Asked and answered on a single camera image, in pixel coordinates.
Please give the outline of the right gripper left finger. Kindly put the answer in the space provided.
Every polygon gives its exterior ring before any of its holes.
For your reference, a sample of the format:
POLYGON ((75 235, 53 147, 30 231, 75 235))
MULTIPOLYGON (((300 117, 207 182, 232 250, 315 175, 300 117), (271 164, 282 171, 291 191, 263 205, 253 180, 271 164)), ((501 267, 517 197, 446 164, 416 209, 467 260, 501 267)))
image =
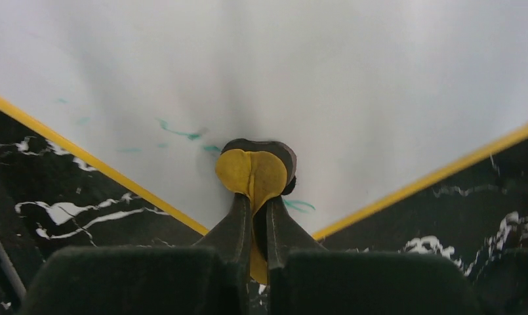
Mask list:
POLYGON ((21 314, 246 314, 251 203, 188 247, 66 247, 43 265, 21 314))

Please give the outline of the yellow and black eraser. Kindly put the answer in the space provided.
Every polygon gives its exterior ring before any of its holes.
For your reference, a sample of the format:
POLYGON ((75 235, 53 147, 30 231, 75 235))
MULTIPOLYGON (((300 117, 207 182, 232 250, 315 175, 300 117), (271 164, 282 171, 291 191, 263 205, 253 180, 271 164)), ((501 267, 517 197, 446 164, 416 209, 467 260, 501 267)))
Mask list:
POLYGON ((252 279, 269 282, 268 209, 281 206, 296 181, 296 154, 278 141, 237 138, 216 161, 220 183, 234 197, 228 214, 202 239, 228 263, 247 267, 252 279))

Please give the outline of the yellow framed whiteboard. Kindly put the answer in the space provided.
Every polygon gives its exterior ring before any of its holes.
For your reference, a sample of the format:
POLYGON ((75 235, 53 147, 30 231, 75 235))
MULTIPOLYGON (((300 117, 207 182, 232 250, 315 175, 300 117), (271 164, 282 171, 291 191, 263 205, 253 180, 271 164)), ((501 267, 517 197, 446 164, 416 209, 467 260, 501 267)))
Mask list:
POLYGON ((528 1, 0 1, 0 97, 208 229, 284 142, 326 232, 528 123, 528 1))

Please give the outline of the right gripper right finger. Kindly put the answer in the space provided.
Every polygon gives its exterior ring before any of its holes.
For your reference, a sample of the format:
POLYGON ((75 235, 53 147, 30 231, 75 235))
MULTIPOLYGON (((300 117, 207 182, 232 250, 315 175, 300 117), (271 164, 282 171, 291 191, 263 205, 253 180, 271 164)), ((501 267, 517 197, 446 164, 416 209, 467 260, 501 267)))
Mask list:
POLYGON ((270 314, 480 314, 457 266, 438 255, 329 251, 266 203, 270 314))

